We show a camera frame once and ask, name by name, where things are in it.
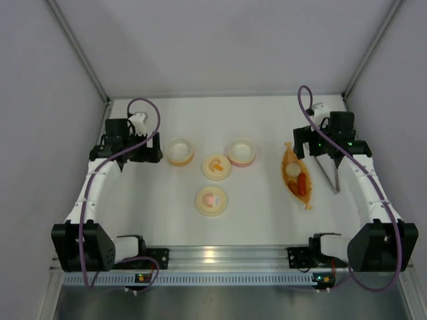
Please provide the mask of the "aluminium mounting rail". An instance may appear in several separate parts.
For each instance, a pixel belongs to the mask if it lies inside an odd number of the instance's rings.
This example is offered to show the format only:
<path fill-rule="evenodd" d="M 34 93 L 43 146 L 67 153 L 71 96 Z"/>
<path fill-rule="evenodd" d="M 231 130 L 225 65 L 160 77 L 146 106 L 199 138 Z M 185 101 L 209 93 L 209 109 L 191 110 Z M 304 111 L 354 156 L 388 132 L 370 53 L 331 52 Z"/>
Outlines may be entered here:
<path fill-rule="evenodd" d="M 288 272 L 288 247 L 300 246 L 172 246 L 169 249 L 168 269 L 162 273 L 233 273 L 233 272 Z M 116 263 L 142 255 L 148 247 L 135 237 L 119 239 L 100 252 L 85 251 L 88 272 L 138 272 L 147 270 L 117 270 Z"/>

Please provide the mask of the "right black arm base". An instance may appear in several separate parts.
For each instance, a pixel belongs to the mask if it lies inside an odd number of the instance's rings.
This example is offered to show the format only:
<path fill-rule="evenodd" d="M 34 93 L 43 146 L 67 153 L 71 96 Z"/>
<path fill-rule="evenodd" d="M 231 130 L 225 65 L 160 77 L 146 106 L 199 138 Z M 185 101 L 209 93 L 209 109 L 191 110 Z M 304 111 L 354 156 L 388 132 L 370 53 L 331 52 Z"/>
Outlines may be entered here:
<path fill-rule="evenodd" d="M 323 255 L 309 247 L 288 247 L 288 265 L 290 269 L 298 269 L 306 272 L 315 268 L 345 268 L 346 262 L 336 258 Z"/>

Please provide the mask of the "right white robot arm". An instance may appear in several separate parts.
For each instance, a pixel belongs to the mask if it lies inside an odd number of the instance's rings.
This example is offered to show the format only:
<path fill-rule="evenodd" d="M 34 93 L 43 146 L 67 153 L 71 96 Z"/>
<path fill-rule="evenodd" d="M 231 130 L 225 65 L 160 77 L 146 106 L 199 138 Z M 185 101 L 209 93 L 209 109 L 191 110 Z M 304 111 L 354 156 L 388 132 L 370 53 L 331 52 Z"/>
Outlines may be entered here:
<path fill-rule="evenodd" d="M 314 235 L 320 255 L 337 258 L 356 272 L 406 270 L 418 239 L 414 223 L 405 223 L 391 206 L 376 175 L 372 152 L 356 139 L 354 114 L 348 111 L 309 111 L 318 126 L 294 129 L 294 153 L 304 158 L 304 145 L 313 157 L 328 155 L 338 176 L 350 188 L 360 230 L 353 236 L 338 233 Z"/>

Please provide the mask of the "metal tongs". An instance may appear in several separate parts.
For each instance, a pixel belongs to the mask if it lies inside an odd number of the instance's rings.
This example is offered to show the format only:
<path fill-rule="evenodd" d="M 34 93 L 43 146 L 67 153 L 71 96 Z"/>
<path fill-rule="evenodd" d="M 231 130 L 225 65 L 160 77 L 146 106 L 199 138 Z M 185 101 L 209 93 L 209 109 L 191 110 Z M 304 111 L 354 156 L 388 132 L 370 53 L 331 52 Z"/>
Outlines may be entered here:
<path fill-rule="evenodd" d="M 313 156 L 312 158 L 329 185 L 332 193 L 337 195 L 340 192 L 340 179 L 334 160 L 327 154 L 317 157 Z"/>

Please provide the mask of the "red sausage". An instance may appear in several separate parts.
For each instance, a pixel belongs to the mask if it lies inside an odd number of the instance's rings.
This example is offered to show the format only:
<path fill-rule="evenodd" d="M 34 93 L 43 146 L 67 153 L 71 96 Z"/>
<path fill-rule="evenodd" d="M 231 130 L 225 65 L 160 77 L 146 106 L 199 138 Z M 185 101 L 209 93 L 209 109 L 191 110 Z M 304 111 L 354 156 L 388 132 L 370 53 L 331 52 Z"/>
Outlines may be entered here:
<path fill-rule="evenodd" d="M 305 196 L 307 193 L 307 187 L 306 187 L 306 174 L 300 173 L 298 176 L 298 193 L 301 196 Z"/>

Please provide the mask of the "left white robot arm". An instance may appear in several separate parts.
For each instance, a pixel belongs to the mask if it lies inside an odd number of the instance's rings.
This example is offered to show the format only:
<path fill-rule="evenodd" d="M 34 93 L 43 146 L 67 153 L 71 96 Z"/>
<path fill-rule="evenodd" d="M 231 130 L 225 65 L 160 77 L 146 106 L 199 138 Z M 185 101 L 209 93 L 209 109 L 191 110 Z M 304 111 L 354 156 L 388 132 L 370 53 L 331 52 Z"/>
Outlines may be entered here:
<path fill-rule="evenodd" d="M 89 153 L 87 177 L 73 209 L 63 223 L 55 224 L 51 238 L 62 270 L 109 271 L 115 264 L 147 253 L 141 235 L 118 235 L 106 231 L 102 201 L 126 163 L 159 163 L 163 158 L 158 131 L 143 134 L 142 120 L 135 117 L 108 119 L 99 144 Z"/>

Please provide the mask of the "white round bun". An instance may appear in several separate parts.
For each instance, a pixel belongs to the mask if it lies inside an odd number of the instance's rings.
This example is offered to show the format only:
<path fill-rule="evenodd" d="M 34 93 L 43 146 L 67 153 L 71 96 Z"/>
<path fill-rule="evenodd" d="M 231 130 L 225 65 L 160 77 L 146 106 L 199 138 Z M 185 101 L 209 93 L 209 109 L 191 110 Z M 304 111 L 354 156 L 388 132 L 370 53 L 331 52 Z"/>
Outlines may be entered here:
<path fill-rule="evenodd" d="M 302 170 L 297 163 L 288 163 L 286 165 L 285 172 L 287 176 L 297 178 Z"/>

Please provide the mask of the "pink bowl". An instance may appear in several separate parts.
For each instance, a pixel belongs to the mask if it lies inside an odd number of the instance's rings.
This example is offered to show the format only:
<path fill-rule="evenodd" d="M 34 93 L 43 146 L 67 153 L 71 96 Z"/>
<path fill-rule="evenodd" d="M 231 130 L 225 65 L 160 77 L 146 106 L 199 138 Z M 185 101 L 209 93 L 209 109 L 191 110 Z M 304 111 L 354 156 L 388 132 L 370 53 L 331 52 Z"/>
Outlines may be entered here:
<path fill-rule="evenodd" d="M 228 159 L 236 167 L 248 167 L 256 158 L 256 146 L 246 138 L 236 138 L 228 146 Z"/>

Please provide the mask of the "fish-shaped woven basket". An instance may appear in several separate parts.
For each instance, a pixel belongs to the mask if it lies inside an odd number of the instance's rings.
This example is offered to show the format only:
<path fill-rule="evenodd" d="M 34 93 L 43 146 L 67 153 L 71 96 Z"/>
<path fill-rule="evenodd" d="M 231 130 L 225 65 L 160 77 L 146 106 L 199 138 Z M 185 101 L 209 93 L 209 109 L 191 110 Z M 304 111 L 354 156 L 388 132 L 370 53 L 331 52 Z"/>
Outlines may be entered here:
<path fill-rule="evenodd" d="M 292 143 L 284 143 L 286 150 L 282 157 L 281 173 L 284 185 L 289 192 L 301 203 L 306 210 L 312 209 L 312 180 L 305 163 L 298 159 Z"/>

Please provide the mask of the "orange bowl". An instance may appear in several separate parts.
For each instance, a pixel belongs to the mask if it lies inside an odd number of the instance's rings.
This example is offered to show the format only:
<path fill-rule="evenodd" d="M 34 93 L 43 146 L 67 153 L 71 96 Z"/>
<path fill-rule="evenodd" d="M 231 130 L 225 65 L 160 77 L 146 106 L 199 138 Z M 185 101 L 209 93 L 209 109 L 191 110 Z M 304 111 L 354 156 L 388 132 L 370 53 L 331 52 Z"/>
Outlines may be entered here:
<path fill-rule="evenodd" d="M 165 148 L 165 154 L 170 164 L 177 167 L 188 165 L 194 157 L 193 144 L 184 138 L 172 139 Z"/>

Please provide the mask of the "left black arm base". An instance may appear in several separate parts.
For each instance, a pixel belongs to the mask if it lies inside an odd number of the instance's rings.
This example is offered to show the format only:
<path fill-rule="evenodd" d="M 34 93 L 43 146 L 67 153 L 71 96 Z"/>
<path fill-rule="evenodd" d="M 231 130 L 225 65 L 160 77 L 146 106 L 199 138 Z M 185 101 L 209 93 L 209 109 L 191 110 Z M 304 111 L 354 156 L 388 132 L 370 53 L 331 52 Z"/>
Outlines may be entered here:
<path fill-rule="evenodd" d="M 169 263 L 169 249 L 166 247 L 148 247 L 142 255 L 126 258 L 125 261 L 116 263 L 113 269 L 117 270 L 166 270 Z"/>

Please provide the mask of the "brown fried food piece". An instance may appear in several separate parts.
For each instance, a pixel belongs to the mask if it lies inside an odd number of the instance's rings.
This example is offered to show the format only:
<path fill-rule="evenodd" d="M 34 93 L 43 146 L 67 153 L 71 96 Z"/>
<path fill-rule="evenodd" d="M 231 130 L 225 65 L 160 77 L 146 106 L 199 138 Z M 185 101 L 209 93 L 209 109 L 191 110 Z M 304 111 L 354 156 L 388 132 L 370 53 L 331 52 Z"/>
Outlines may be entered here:
<path fill-rule="evenodd" d="M 295 181 L 293 181 L 293 180 L 289 181 L 288 182 L 288 187 L 289 187 L 289 189 L 290 189 L 290 191 L 292 193 L 294 193 L 296 195 L 299 193 L 298 185 L 297 185 L 297 183 Z"/>

